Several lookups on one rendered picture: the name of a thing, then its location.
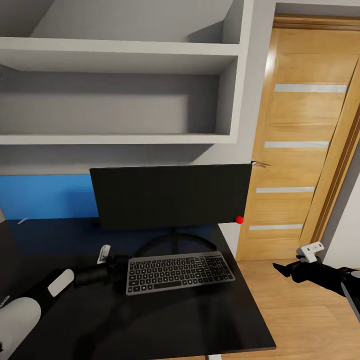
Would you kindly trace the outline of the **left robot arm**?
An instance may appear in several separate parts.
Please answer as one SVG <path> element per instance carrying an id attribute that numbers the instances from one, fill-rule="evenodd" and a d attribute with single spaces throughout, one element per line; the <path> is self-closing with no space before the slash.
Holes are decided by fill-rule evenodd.
<path id="1" fill-rule="evenodd" d="M 71 287 L 103 282 L 104 286 L 125 277 L 126 272 L 112 274 L 116 264 L 130 260 L 132 255 L 109 256 L 110 245 L 104 245 L 96 265 L 71 266 L 51 272 L 17 299 L 0 308 L 0 360 L 8 360 L 38 322 Z"/>

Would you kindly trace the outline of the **monitor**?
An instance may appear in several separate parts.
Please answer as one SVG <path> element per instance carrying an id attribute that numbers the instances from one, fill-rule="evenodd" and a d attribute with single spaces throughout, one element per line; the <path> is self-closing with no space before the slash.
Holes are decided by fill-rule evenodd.
<path id="1" fill-rule="evenodd" d="M 90 168 L 102 232 L 172 228 L 147 243 L 184 236 L 178 227 L 244 222 L 251 163 Z"/>

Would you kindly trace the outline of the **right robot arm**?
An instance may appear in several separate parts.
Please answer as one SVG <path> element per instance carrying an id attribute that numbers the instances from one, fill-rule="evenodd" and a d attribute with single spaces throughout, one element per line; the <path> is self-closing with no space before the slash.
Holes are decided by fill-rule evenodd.
<path id="1" fill-rule="evenodd" d="M 332 290 L 346 297 L 358 321 L 360 322 L 360 270 L 324 265 L 316 252 L 324 249 L 320 241 L 299 247 L 296 258 L 287 266 L 273 263 L 274 268 L 286 278 L 290 277 L 298 284 L 311 281 L 314 284 Z"/>

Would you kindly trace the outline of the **keyboard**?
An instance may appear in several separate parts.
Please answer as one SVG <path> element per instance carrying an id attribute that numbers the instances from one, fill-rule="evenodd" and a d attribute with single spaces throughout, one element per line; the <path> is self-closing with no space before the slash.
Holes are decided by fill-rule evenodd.
<path id="1" fill-rule="evenodd" d="M 235 281 L 220 252 L 201 252 L 128 259 L 126 294 L 200 287 Z"/>

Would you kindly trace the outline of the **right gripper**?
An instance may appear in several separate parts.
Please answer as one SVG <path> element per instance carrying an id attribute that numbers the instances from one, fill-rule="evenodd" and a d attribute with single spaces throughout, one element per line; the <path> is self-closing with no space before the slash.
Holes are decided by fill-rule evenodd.
<path id="1" fill-rule="evenodd" d="M 297 255 L 297 259 L 301 259 L 304 256 Z M 290 277 L 292 280 L 298 284 L 305 282 L 305 281 L 311 281 L 314 284 L 317 284 L 319 286 L 325 287 L 321 280 L 321 273 L 322 270 L 328 265 L 324 265 L 321 261 L 321 258 L 319 256 L 315 256 L 316 261 L 314 262 L 291 262 L 287 266 L 273 263 L 274 268 L 276 268 L 279 272 L 281 272 L 286 278 Z"/>

